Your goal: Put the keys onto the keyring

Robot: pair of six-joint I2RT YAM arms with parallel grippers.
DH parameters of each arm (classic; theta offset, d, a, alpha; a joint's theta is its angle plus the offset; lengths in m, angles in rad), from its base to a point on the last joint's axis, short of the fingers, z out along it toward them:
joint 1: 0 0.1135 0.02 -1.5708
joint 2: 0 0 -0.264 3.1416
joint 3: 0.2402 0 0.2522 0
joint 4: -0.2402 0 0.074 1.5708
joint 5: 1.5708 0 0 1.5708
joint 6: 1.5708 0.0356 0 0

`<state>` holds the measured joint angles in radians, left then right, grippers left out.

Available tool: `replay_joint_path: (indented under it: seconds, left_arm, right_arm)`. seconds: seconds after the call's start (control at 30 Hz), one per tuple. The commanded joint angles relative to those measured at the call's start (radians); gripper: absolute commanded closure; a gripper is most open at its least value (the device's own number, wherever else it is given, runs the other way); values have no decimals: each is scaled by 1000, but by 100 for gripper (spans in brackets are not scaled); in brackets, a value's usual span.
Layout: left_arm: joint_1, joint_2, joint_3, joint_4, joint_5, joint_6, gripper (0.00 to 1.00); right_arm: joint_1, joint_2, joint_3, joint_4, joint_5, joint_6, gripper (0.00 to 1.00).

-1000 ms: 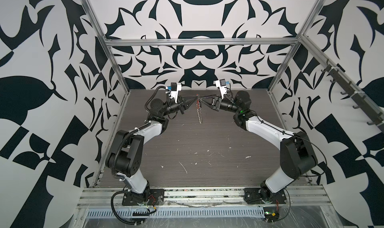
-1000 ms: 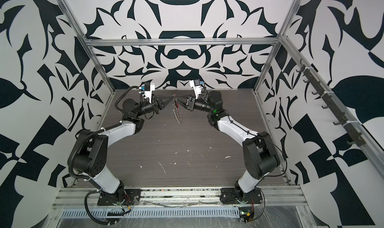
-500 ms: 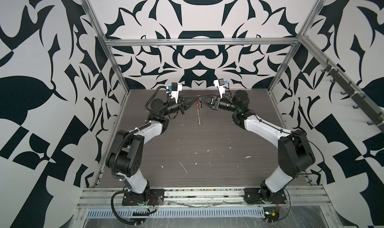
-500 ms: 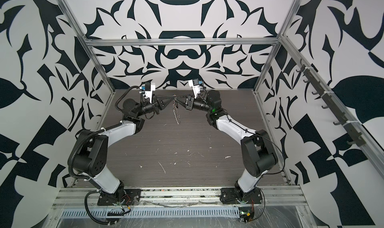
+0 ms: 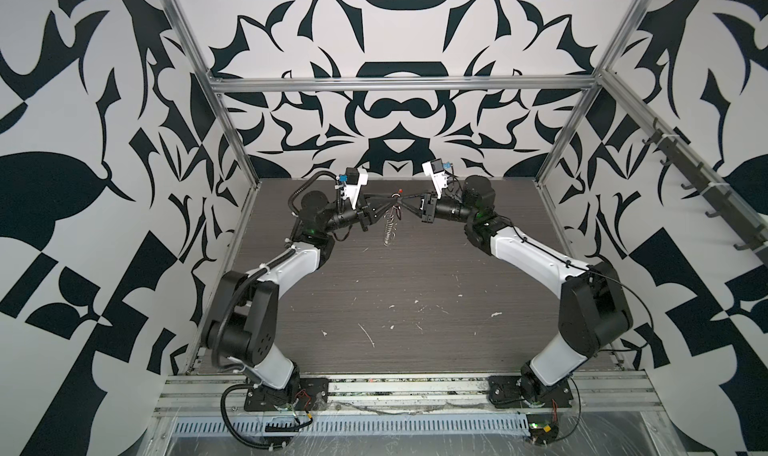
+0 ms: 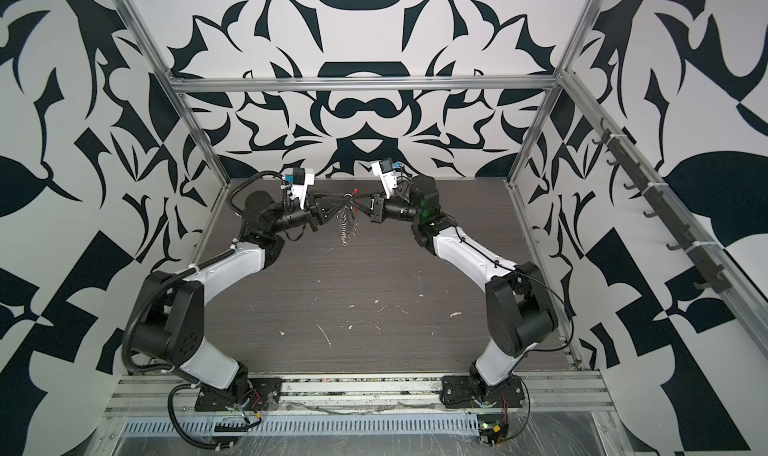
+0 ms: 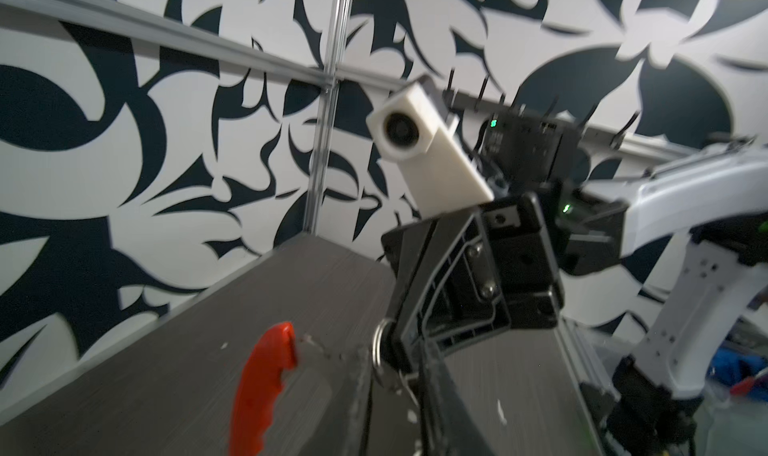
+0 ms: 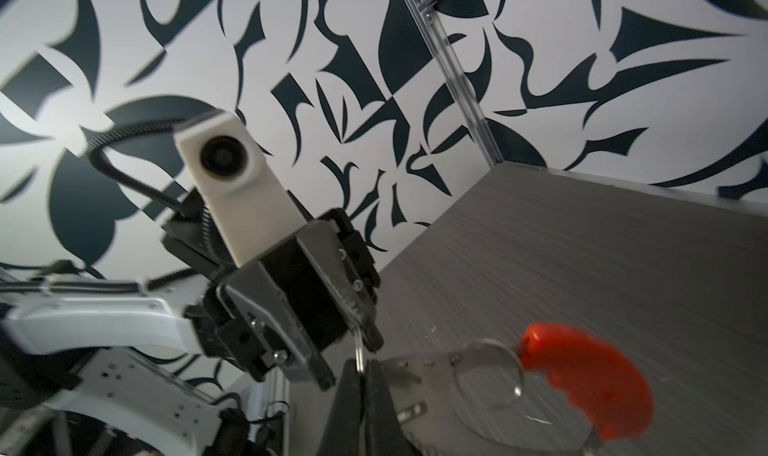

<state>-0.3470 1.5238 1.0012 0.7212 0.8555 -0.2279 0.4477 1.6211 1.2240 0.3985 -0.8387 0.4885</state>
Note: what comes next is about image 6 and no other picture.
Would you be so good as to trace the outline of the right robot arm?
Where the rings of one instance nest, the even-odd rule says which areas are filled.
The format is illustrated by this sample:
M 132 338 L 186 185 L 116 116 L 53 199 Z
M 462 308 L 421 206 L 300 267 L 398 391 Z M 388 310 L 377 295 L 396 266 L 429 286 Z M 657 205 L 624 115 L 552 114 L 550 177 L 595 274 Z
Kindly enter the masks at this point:
M 522 359 L 559 328 L 554 300 L 558 295 L 544 283 L 540 268 L 501 258 L 473 240 L 440 204 L 436 182 L 417 176 L 402 196 L 387 188 L 364 196 L 350 194 L 348 203 L 376 223 L 388 219 L 411 224 L 417 244 L 451 264 L 485 294 L 490 341 L 458 383 L 445 383 L 441 393 L 447 407 L 494 405 L 523 385 L 514 375 Z

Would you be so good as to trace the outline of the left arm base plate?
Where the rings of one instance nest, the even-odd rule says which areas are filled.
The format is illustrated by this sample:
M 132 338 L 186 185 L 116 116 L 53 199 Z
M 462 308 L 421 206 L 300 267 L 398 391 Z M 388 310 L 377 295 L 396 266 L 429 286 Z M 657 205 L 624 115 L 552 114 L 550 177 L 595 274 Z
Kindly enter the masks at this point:
M 257 377 L 245 380 L 236 378 L 227 389 L 215 389 L 202 385 L 195 402 L 197 412 L 215 412 L 239 406 L 246 411 L 265 410 L 278 403 L 283 379 L 279 377 Z

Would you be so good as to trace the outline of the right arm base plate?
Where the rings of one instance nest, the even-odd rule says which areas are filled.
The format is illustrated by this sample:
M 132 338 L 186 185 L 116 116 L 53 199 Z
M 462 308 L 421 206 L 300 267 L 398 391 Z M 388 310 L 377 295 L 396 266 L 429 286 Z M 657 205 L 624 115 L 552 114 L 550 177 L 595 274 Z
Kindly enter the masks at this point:
M 443 376 L 439 399 L 448 409 L 520 408 L 525 399 L 518 378 L 507 378 L 496 386 L 488 386 L 480 377 L 471 375 Z

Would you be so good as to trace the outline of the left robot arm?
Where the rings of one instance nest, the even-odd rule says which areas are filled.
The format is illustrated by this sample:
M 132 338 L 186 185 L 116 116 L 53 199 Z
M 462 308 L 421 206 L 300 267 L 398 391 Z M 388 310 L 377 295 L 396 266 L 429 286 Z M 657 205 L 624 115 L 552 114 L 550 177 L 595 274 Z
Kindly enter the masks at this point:
M 236 241 L 223 253 L 177 273 L 155 271 L 143 282 L 124 330 L 121 358 L 131 374 L 167 371 L 229 390 L 247 371 L 205 336 L 205 309 L 216 296 L 276 262 L 293 228 L 316 230 L 349 202 L 347 195 L 311 193 L 303 205 L 256 191 L 237 211 Z

